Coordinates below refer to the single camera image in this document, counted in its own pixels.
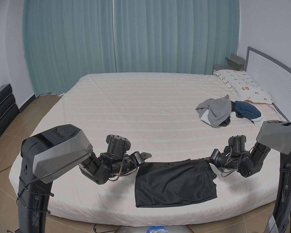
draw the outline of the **blue sweater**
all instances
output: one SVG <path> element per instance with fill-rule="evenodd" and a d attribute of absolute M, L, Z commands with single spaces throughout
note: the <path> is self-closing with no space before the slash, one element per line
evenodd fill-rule
<path fill-rule="evenodd" d="M 249 120 L 261 116 L 261 112 L 255 106 L 243 101 L 235 101 L 235 111 Z"/>

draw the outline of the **mattress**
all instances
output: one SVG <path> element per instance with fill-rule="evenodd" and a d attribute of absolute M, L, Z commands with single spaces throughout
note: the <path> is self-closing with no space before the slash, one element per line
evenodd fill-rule
<path fill-rule="evenodd" d="M 95 153 L 106 152 L 108 134 L 126 137 L 128 153 L 149 152 L 148 162 L 172 162 L 223 151 L 232 135 L 246 135 L 246 148 L 256 142 L 259 128 L 249 120 L 231 118 L 227 127 L 212 128 L 200 121 L 195 107 L 208 98 L 226 94 L 229 88 L 214 75 L 171 73 L 109 73 L 82 77 L 52 107 L 32 135 L 62 124 L 81 128 Z M 279 119 L 266 104 L 257 108 L 267 119 Z M 230 218 L 276 199 L 279 153 L 271 150 L 262 170 L 244 178 L 235 172 L 222 178 L 217 174 L 217 198 L 188 206 L 170 208 L 135 207 L 136 174 L 117 182 L 97 185 L 73 168 L 53 182 L 51 214 L 72 220 L 129 226 L 197 224 Z M 9 175 L 18 192 L 21 157 Z"/>

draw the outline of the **black furniture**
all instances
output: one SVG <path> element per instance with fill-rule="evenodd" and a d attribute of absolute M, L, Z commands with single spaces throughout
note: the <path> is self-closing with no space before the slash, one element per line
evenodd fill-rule
<path fill-rule="evenodd" d="M 19 114 L 10 84 L 0 87 L 0 136 Z"/>
<path fill-rule="evenodd" d="M 227 66 L 226 65 L 217 65 L 213 66 L 213 73 L 218 70 L 243 70 L 244 69 L 244 59 L 231 53 L 230 57 L 225 57 Z"/>

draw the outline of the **curtain fold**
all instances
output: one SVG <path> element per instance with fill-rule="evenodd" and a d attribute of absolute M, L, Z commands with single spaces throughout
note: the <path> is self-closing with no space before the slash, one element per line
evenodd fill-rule
<path fill-rule="evenodd" d="M 36 96 L 116 72 L 112 7 L 112 0 L 25 1 L 24 52 Z"/>
<path fill-rule="evenodd" d="M 114 1 L 117 72 L 212 74 L 237 52 L 239 0 Z"/>

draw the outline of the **blue sticker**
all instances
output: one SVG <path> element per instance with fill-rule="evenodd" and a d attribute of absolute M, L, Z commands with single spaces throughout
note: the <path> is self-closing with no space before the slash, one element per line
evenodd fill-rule
<path fill-rule="evenodd" d="M 151 227 L 146 233 L 169 233 L 164 227 Z"/>

